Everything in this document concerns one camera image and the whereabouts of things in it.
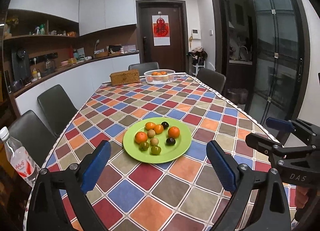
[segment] orange fruit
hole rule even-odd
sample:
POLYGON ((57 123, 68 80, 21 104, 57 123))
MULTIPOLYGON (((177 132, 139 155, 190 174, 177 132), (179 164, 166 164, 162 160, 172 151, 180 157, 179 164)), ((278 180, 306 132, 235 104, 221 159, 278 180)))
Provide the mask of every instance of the orange fruit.
POLYGON ((148 140, 148 136, 145 132, 140 131, 136 133, 134 140, 140 144, 142 142, 146 142, 148 140))
POLYGON ((146 123, 146 129, 147 129, 147 130, 154 129, 155 126, 156 126, 156 124, 153 123, 153 122, 148 122, 148 123, 146 123))
POLYGON ((172 126, 168 130, 168 136, 172 138, 178 138, 180 135, 180 129, 176 126, 172 126))
POLYGON ((161 134, 163 132, 163 126, 162 125, 156 125, 153 130, 156 132, 156 134, 161 134))

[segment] brown front door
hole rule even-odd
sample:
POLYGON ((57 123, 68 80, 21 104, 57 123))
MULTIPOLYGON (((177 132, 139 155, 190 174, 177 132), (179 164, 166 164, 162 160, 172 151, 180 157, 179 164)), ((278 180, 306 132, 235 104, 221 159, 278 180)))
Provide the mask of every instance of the brown front door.
POLYGON ((157 61, 160 69, 172 69, 175 72, 186 71, 186 52, 183 33, 182 8, 178 4, 172 7, 166 4, 144 3, 140 9, 140 35, 143 42, 144 62, 157 61), (170 45, 155 46, 152 16, 168 16, 170 45))

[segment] dining table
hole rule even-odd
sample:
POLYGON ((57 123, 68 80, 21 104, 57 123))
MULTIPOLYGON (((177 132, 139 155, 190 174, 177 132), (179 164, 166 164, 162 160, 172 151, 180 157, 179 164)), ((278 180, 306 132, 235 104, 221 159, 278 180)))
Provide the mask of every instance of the dining table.
MULTIPOLYGON (((206 156, 206 144, 215 140, 240 164, 267 172, 268 157, 245 143, 249 133, 277 140, 239 107, 186 73, 174 81, 151 85, 140 82, 102 84, 71 119, 42 167, 65 170, 94 151, 102 140, 111 144, 111 156, 87 198, 108 230, 207 231, 217 221, 231 194, 225 191, 206 156), (147 118, 174 118, 190 130, 189 149, 177 159, 147 164, 130 157, 123 148, 125 132, 147 118)), ((283 183, 294 217, 295 186, 283 183)), ((82 230, 65 190, 60 190, 68 217, 82 230)), ((251 213, 253 190, 237 229, 251 213)), ((26 230, 28 205, 23 229, 26 230)))

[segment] black leather chair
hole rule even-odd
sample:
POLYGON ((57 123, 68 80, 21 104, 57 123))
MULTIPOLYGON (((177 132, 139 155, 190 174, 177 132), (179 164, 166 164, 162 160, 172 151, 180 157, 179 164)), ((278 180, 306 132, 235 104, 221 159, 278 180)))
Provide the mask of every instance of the black leather chair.
POLYGON ((145 63, 137 63, 129 65, 128 69, 137 69, 139 71, 139 75, 143 76, 143 74, 147 71, 153 69, 159 69, 159 64, 155 62, 145 62, 145 63))
POLYGON ((53 86, 41 93, 38 103, 56 137, 60 136, 78 111, 61 85, 53 86))
POLYGON ((220 94, 222 93, 224 84, 226 83, 226 77, 223 74, 206 68, 201 68, 199 70, 197 79, 215 91, 218 91, 220 94))
POLYGON ((32 110, 14 121, 9 127, 9 133, 23 144, 39 167, 42 167, 56 142, 56 137, 32 110))

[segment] water bottle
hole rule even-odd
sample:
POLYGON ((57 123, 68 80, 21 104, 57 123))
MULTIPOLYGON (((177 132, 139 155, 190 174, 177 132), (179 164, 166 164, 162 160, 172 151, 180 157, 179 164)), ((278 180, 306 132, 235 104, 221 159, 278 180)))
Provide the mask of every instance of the water bottle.
POLYGON ((0 138, 4 142, 7 159, 16 172, 33 187, 40 171, 39 166, 28 154, 22 143, 9 135, 7 127, 0 130, 0 138))

